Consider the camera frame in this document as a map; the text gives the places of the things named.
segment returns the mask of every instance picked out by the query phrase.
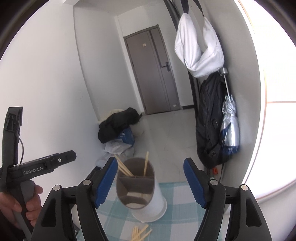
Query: gray door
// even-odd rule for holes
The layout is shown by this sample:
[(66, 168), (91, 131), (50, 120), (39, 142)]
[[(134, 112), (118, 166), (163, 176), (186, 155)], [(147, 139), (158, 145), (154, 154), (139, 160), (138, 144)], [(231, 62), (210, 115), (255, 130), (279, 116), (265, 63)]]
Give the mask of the gray door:
[(179, 110), (178, 94), (158, 28), (126, 38), (146, 114)]

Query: umbrella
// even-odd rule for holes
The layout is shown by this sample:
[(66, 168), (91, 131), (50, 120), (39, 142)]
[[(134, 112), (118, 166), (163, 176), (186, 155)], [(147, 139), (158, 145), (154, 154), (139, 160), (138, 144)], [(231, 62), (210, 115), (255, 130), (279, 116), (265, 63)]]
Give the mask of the umbrella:
[(239, 124), (236, 117), (236, 105), (232, 95), (229, 94), (228, 85), (226, 81), (227, 69), (222, 68), (220, 75), (224, 76), (227, 95), (223, 103), (222, 112), (224, 114), (223, 122), (220, 129), (220, 141), (222, 146), (222, 153), (231, 155), (237, 153), (239, 150)]

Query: blue gripper pad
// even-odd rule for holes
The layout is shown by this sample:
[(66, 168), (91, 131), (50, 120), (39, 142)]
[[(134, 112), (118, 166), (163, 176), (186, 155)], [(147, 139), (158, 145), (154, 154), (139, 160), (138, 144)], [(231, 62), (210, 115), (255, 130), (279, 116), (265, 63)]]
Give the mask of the blue gripper pad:
[(117, 160), (114, 157), (110, 157), (103, 169), (94, 174), (92, 178), (94, 182), (92, 192), (95, 208), (98, 208), (106, 201), (112, 182), (116, 176), (117, 169)]
[(203, 208), (207, 208), (210, 201), (210, 190), (208, 185), (210, 178), (204, 171), (197, 168), (191, 158), (186, 158), (184, 160), (183, 169), (195, 201)]

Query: orange object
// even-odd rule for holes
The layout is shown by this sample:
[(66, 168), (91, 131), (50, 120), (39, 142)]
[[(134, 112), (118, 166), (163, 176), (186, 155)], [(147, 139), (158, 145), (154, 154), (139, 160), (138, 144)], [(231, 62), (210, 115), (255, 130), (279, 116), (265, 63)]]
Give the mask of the orange object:
[(218, 175), (218, 168), (216, 168), (216, 167), (213, 168), (213, 174)]

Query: black baseboard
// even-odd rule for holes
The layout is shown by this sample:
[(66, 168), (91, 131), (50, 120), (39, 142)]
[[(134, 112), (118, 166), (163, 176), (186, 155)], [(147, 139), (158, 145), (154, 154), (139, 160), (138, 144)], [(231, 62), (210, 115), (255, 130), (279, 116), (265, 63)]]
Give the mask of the black baseboard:
[(182, 109), (183, 110), (186, 110), (186, 109), (193, 109), (194, 108), (194, 105), (185, 105), (185, 106), (182, 106)]

